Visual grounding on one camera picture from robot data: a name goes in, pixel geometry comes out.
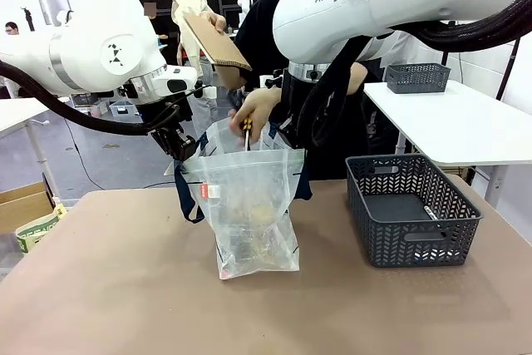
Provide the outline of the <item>brown cardboard box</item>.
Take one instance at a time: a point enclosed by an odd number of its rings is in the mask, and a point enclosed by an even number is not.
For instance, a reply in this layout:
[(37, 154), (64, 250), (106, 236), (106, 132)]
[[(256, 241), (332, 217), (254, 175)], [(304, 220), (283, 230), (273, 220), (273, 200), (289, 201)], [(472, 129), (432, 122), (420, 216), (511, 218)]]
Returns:
[(37, 182), (0, 193), (0, 234), (11, 234), (53, 211), (45, 184)]

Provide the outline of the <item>mannequin in beige hoodie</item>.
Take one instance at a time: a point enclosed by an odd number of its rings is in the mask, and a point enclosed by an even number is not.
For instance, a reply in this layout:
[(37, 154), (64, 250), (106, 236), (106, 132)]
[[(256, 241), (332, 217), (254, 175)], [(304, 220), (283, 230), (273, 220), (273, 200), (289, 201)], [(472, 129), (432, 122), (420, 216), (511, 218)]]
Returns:
[(198, 78), (204, 85), (210, 85), (212, 82), (212, 66), (192, 37), (191, 32), (185, 23), (185, 14), (190, 13), (205, 18), (207, 12), (213, 12), (207, 0), (172, 1), (171, 18), (180, 31), (177, 62), (180, 66), (190, 65), (191, 67), (194, 67), (197, 71)]

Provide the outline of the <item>clear shopping bag navy handles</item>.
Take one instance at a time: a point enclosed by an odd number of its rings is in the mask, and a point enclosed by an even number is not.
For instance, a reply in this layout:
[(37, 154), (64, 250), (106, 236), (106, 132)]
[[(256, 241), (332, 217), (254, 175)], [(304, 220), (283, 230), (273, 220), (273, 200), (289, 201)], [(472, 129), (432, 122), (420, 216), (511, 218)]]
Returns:
[(271, 125), (258, 142), (244, 145), (223, 119), (199, 138), (188, 160), (174, 163), (183, 216), (206, 221), (214, 232), (220, 279), (299, 270), (288, 208), (312, 196), (305, 158)]

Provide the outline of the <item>white side table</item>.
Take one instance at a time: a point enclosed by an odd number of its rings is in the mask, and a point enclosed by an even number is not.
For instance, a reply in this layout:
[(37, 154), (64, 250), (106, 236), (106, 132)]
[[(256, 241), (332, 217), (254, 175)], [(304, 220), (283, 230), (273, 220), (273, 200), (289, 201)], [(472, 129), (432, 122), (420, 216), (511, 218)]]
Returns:
[(365, 93), (399, 130), (398, 155), (410, 141), (439, 166), (491, 166), (485, 201), (492, 207), (508, 167), (532, 164), (532, 116), (457, 81), (441, 93), (395, 94), (385, 83)]

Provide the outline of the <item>black slanted tripod leg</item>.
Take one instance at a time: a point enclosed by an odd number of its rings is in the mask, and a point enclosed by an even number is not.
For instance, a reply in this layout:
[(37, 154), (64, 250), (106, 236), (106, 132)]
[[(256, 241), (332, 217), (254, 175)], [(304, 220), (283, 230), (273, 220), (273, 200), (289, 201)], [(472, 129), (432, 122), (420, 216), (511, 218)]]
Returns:
[(505, 89), (507, 87), (508, 80), (510, 79), (510, 74), (512, 72), (517, 53), (519, 51), (519, 46), (520, 46), (520, 37), (515, 40), (514, 45), (512, 47), (512, 52), (510, 54), (508, 63), (505, 68), (505, 72), (502, 76), (502, 80), (501, 80), (499, 89), (497, 91), (496, 97), (495, 97), (497, 101), (501, 101), (504, 97)]

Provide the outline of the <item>yellow black handled screwdriver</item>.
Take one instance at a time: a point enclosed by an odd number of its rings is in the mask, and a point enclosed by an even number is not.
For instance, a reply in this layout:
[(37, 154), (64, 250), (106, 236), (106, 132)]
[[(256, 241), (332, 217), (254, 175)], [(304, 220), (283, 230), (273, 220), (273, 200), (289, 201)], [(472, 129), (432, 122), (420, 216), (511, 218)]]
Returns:
[(253, 130), (253, 121), (250, 117), (244, 119), (241, 124), (244, 137), (244, 151), (250, 151), (250, 136)]

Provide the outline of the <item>brown cardboard sheet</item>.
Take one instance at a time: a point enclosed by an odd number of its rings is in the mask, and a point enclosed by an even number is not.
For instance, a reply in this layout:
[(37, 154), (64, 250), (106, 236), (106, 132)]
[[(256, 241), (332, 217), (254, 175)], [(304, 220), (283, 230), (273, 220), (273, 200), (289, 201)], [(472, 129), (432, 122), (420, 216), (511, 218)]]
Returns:
[(214, 25), (204, 17), (185, 14), (185, 23), (192, 37), (210, 63), (216, 67), (237, 67), (252, 71), (234, 42), (225, 34), (218, 32)]

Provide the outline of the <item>person's left hand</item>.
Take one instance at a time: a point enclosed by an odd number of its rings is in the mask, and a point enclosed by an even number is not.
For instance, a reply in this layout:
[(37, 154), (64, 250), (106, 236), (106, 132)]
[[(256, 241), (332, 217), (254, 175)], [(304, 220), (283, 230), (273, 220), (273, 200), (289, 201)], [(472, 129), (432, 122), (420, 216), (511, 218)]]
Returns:
[(282, 89), (277, 87), (259, 88), (247, 95), (244, 104), (237, 110), (229, 113), (230, 130), (236, 135), (244, 135), (241, 124), (246, 118), (252, 120), (250, 142), (257, 142), (261, 131), (266, 125), (273, 108), (281, 101)]

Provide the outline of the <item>grey wall panel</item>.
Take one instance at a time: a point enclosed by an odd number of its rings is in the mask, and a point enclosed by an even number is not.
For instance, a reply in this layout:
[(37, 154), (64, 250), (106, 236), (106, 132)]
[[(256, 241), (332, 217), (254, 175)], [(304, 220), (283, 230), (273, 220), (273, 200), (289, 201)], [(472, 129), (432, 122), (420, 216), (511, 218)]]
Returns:
[(60, 27), (67, 21), (67, 14), (71, 11), (69, 0), (38, 0), (38, 2), (47, 25)]

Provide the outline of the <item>seated person in black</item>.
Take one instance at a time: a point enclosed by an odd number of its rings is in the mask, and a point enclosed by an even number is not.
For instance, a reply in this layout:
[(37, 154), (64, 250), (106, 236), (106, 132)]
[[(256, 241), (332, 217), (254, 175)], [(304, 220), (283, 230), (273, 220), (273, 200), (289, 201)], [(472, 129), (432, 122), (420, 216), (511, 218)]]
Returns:
[(177, 53), (177, 31), (175, 25), (168, 16), (160, 16), (158, 14), (157, 5), (155, 2), (144, 2), (144, 15), (150, 20), (152, 27), (155, 30), (157, 43), (162, 47), (162, 51), (166, 56), (174, 56)]

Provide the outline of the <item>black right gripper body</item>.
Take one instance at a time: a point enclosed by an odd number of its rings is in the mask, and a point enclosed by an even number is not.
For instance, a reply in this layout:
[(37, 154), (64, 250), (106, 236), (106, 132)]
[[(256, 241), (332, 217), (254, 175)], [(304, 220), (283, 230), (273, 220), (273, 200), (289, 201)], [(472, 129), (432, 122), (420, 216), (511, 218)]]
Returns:
[(283, 72), (281, 122), (278, 129), (294, 148), (303, 148), (308, 143), (305, 138), (306, 128), (299, 126), (299, 120), (308, 95), (315, 85), (315, 82), (298, 79), (289, 71)]

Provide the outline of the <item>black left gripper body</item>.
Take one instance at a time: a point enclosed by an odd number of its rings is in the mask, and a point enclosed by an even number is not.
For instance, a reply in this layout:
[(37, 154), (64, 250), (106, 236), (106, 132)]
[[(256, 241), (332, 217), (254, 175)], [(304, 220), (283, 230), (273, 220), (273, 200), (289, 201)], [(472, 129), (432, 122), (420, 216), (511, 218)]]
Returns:
[(149, 133), (162, 128), (178, 126), (182, 121), (190, 121), (192, 110), (185, 95), (169, 96), (160, 101), (137, 107), (142, 122), (135, 129)]

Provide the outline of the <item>person's right hand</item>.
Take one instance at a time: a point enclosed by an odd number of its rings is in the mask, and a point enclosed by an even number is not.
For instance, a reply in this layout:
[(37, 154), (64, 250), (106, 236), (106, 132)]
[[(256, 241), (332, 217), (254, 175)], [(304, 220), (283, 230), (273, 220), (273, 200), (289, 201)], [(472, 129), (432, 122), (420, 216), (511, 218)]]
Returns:
[(224, 34), (227, 27), (225, 18), (215, 12), (207, 12), (205, 14), (207, 21), (216, 29), (220, 34)]

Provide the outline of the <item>dark grey plastic basket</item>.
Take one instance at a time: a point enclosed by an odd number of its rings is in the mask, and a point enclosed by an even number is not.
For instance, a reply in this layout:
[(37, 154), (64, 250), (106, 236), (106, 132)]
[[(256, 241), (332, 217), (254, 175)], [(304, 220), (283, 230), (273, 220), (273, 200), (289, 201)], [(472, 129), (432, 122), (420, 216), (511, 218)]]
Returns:
[(419, 154), (349, 157), (354, 229), (377, 268), (460, 266), (483, 217), (430, 159)]
[(386, 69), (385, 82), (395, 94), (441, 93), (451, 69), (438, 63), (390, 65)]

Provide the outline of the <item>green printed paper bag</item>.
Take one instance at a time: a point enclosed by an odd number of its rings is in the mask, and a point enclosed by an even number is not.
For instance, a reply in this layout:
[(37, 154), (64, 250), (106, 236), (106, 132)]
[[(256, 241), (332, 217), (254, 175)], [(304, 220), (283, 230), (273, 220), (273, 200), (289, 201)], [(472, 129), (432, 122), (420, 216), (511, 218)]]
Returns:
[(15, 230), (20, 250), (27, 254), (44, 236), (65, 216), (67, 208), (63, 203), (57, 205), (47, 215), (37, 218)]

